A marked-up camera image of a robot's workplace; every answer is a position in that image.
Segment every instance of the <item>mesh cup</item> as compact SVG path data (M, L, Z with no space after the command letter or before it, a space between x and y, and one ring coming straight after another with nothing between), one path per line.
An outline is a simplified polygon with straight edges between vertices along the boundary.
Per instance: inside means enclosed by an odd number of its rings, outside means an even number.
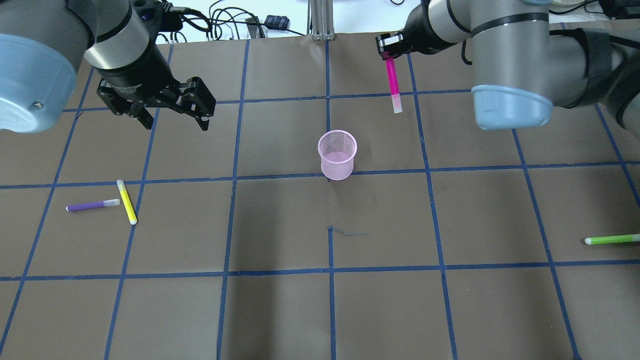
M318 141L318 154L324 176L331 180L344 180L353 171L353 158L358 144L353 135L343 130L332 130Z

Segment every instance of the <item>pink marker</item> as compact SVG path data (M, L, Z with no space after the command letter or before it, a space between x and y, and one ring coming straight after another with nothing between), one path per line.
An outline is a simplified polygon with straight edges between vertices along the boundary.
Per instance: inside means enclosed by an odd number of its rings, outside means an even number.
M394 114L402 112L400 90L398 90L398 78L396 75L396 63L393 58L385 60L387 63L387 75L389 76L389 88L391 89L391 101L394 104Z

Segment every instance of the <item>purple marker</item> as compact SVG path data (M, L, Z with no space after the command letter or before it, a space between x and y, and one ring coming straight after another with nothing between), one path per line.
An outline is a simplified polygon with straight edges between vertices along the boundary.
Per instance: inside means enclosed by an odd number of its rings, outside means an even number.
M118 205L120 205L120 199L87 202L86 204L69 205L67 206L67 211L89 210L89 209L106 208L107 206L118 206Z

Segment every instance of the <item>marker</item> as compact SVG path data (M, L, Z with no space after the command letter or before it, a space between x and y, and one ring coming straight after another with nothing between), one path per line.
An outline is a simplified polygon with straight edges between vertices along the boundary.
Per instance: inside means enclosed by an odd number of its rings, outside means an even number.
M106 208L108 206L118 206L118 205L120 205L120 199L113 199L113 200L105 200L105 201L87 202L86 204L68 205L66 209L67 211L80 211L80 210Z
M393 58L386 59L387 76L389 77L389 88L391 89L391 101L394 105L394 114L402 112L402 101L400 101L400 90L398 89L398 77L396 75L396 63Z
M598 238L586 238L584 243L587 245L601 245L613 243L632 243L640 241L640 234L616 235L616 236L600 236Z
M124 187L124 181L118 180L116 181L116 184L118 184L118 189L120 190L120 197L122 198L124 208L127 210L129 222L131 223L131 225L136 225L138 223L138 219L136 218L136 213L133 211L131 199L129 198L129 193L127 193L127 188Z

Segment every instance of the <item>black ring band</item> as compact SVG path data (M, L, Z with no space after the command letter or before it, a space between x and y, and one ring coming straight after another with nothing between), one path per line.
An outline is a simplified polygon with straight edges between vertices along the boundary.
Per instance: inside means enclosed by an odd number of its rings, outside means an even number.
M489 30L496 28L498 26L513 24L515 22L523 22L523 21L534 21L534 20L542 20L549 21L549 14L547 13L519 13L516 15L510 15L501 17L499 19L491 20L485 22L484 24L476 27L473 31L471 31L471 36L474 37L484 30Z
M451 20L453 21L453 23L458 27L458 29L466 32L466 33L470 33L471 30L465 28L462 24L460 24L460 21L458 21L456 19L456 16L453 15L453 10L451 9L451 0L447 0L447 11L449 12L449 17L451 18Z
M124 15L124 17L122 18L122 21L120 21L118 26L116 26L115 28L113 28L113 29L107 31L106 33L100 35L99 37L97 37L95 39L95 42L103 42L103 41L109 40L110 38L112 38L115 35L117 35L129 23L129 21L131 20L131 16L132 15L133 15L133 8L131 7L131 4L130 4L129 5L129 11L127 11L127 15Z

